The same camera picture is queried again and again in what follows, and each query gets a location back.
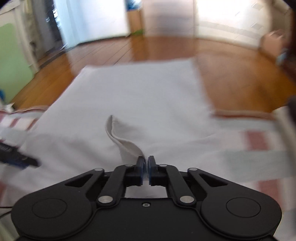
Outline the white sweatshirt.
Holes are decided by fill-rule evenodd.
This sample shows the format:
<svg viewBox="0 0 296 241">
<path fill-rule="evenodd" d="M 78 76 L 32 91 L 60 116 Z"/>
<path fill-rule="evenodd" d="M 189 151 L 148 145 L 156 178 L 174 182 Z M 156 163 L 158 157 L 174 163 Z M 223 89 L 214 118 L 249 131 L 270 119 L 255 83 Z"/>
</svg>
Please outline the white sweatshirt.
<svg viewBox="0 0 296 241">
<path fill-rule="evenodd" d="M 138 156 L 232 180 L 212 113 L 191 60 L 87 66 L 21 147 L 40 167 L 4 169 L 1 205 L 95 168 L 134 164 Z"/>
</svg>

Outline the striped floor rug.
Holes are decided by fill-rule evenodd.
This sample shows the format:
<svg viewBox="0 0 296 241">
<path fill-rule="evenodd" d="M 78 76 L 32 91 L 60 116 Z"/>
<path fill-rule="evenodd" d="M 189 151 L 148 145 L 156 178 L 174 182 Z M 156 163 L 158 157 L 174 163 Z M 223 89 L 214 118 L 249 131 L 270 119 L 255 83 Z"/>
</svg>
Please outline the striped floor rug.
<svg viewBox="0 0 296 241">
<path fill-rule="evenodd" d="M 274 198 L 283 210 L 275 236 L 295 240 L 295 158 L 273 113 L 217 109 L 212 118 L 235 181 Z"/>
</svg>

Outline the white folded garment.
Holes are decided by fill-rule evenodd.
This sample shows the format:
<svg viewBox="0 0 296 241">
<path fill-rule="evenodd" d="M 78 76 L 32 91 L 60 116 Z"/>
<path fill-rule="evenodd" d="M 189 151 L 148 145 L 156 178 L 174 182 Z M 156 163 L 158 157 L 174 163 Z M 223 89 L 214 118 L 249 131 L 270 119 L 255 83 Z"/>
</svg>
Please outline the white folded garment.
<svg viewBox="0 0 296 241">
<path fill-rule="evenodd" d="M 295 122 L 290 116 L 287 106 L 282 106 L 273 111 L 273 116 L 286 141 L 287 148 L 295 158 Z"/>
</svg>

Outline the green object near cabinet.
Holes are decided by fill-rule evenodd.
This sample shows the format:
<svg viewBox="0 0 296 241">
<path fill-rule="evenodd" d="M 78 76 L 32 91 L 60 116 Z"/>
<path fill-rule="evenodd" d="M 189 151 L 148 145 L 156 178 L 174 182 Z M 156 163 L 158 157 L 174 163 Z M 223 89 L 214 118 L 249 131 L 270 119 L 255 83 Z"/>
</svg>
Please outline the green object near cabinet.
<svg viewBox="0 0 296 241">
<path fill-rule="evenodd" d="M 140 30 L 137 30 L 137 31 L 131 33 L 132 36 L 142 36 L 143 34 L 144 34 L 143 29 L 140 29 Z"/>
</svg>

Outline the white door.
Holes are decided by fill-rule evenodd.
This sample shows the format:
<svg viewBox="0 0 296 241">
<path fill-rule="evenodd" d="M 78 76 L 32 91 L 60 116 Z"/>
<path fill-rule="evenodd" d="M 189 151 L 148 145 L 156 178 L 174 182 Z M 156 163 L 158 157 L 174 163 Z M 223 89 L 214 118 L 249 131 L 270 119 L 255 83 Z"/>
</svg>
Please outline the white door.
<svg viewBox="0 0 296 241">
<path fill-rule="evenodd" d="M 130 34 L 125 1 L 54 1 L 66 47 Z"/>
</svg>

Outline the cardboard box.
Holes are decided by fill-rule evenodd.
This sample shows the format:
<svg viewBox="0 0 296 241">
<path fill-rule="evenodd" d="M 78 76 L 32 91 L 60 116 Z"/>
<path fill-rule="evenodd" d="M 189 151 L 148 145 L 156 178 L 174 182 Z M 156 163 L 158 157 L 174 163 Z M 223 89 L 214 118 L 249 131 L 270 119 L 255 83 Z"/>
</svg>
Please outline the cardboard box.
<svg viewBox="0 0 296 241">
<path fill-rule="evenodd" d="M 141 9 L 129 10 L 127 12 L 127 18 L 128 18 L 130 33 L 133 33 L 133 32 L 140 30 L 140 29 L 144 30 Z"/>
</svg>

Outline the blue spray bottle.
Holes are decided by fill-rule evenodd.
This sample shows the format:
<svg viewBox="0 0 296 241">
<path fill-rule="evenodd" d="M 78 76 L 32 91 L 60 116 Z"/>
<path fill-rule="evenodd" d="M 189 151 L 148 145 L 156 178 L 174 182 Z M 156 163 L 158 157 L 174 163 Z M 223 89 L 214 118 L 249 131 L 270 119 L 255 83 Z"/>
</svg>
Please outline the blue spray bottle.
<svg viewBox="0 0 296 241">
<path fill-rule="evenodd" d="M 281 66 L 283 65 L 284 61 L 287 59 L 289 54 L 289 49 L 288 48 L 283 48 L 281 53 L 278 55 L 276 58 L 276 65 Z"/>
</svg>

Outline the pink handbag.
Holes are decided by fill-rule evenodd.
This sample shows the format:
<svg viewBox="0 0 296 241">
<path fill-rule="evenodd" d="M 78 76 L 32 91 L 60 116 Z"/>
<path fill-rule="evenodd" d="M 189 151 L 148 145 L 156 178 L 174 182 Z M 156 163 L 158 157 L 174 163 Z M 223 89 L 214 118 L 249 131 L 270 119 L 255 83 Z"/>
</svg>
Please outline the pink handbag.
<svg viewBox="0 0 296 241">
<path fill-rule="evenodd" d="M 285 33 L 276 30 L 265 34 L 260 40 L 259 49 L 269 57 L 278 57 L 285 48 Z"/>
</svg>

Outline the white drawer cabinet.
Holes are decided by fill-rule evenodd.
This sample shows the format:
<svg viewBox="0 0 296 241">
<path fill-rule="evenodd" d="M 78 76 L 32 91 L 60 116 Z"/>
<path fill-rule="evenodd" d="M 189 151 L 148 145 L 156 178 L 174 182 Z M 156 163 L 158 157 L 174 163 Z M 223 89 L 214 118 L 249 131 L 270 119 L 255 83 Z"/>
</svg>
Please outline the white drawer cabinet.
<svg viewBox="0 0 296 241">
<path fill-rule="evenodd" d="M 142 1 L 147 36 L 192 37 L 259 47 L 265 34 L 290 29 L 285 1 Z"/>
</svg>

